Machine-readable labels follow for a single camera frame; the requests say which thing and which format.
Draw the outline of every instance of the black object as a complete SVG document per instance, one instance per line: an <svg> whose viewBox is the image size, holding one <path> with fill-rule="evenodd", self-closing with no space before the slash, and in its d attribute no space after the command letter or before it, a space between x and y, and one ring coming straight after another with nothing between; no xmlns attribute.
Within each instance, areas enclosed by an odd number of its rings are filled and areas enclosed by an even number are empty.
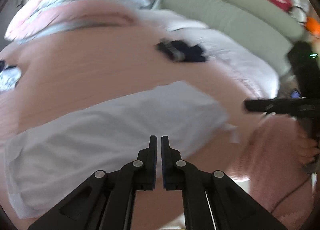
<svg viewBox="0 0 320 230"><path fill-rule="evenodd" d="M163 39L156 45L157 49L176 62L204 62L203 50L199 45L190 47L184 41L169 41Z"/></svg>
<svg viewBox="0 0 320 230"><path fill-rule="evenodd" d="M289 114L297 117L309 137L319 143L320 132L320 69L318 54L314 53L310 43L298 41L288 53L292 71L297 77L300 99L246 100L245 108L249 112L267 112ZM304 166L307 173L320 169L320 159Z"/></svg>
<svg viewBox="0 0 320 230"><path fill-rule="evenodd" d="M156 153L151 136L137 161L111 173L96 171L28 230L130 229L136 191L155 188Z"/></svg>
<svg viewBox="0 0 320 230"><path fill-rule="evenodd" d="M6 65L5 60L0 60L0 72L4 71L5 69L9 69L9 68L15 68L17 65Z"/></svg>
<svg viewBox="0 0 320 230"><path fill-rule="evenodd" d="M96 171L28 230L129 230L137 190L153 190L157 138L121 170ZM182 190L187 230L286 230L221 171L207 173L181 159L161 138L166 190Z"/></svg>
<svg viewBox="0 0 320 230"><path fill-rule="evenodd" d="M161 138L163 184L182 190L187 230L286 230L222 171L198 170Z"/></svg>

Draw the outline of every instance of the hand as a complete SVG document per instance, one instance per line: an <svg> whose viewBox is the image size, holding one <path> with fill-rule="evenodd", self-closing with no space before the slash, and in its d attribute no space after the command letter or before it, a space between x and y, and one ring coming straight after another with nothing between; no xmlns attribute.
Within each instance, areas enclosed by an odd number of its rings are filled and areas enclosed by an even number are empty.
<svg viewBox="0 0 320 230"><path fill-rule="evenodd" d="M293 150L298 162L302 165L307 165L315 161L315 156L320 153L317 148L318 143L308 138L305 130L296 123L296 131L298 137L293 141Z"/></svg>

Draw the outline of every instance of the orange toy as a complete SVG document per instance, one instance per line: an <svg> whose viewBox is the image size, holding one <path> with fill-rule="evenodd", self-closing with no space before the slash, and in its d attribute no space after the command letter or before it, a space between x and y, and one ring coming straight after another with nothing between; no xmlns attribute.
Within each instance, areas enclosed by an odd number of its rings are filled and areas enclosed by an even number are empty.
<svg viewBox="0 0 320 230"><path fill-rule="evenodd" d="M314 36L320 36L320 23L318 23L314 18L308 17L306 29Z"/></svg>

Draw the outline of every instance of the finger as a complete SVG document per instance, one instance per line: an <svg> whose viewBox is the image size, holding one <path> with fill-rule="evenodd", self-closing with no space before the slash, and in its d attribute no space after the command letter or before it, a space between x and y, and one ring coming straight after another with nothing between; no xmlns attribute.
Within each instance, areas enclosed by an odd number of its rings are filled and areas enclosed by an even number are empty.
<svg viewBox="0 0 320 230"><path fill-rule="evenodd" d="M299 147L304 149L309 149L309 148L318 146L317 141L313 139L301 139L301 140L298 140L297 143Z"/></svg>
<svg viewBox="0 0 320 230"><path fill-rule="evenodd" d="M298 161L302 165L313 163L316 159L314 157L298 157Z"/></svg>
<svg viewBox="0 0 320 230"><path fill-rule="evenodd" d="M308 138L308 134L306 133L306 131L303 129L303 127L299 124L299 122L296 122L296 131L297 131L297 135L300 138Z"/></svg>
<svg viewBox="0 0 320 230"><path fill-rule="evenodd" d="M299 147L297 150L297 153L299 156L302 156L302 157L313 157L319 154L320 150L318 148L304 149Z"/></svg>

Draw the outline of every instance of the bedsheet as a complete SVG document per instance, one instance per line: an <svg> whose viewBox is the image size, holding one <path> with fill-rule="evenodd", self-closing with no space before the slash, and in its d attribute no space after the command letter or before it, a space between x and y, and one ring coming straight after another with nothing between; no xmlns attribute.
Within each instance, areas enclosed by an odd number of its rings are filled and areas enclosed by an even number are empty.
<svg viewBox="0 0 320 230"><path fill-rule="evenodd" d="M8 202L3 144L17 133L106 100L184 80L212 96L238 127L240 144L228 132L217 135L190 157L204 171L225 170L244 149L261 115L246 114L253 94L217 62L172 63L154 45L165 34L148 25L95 27L10 44L0 58L22 69L17 87L0 95L0 203L20 230L35 219L19 220ZM179 192L166 192L162 180L150 193L137 194L132 229L158 229L183 212Z"/></svg>

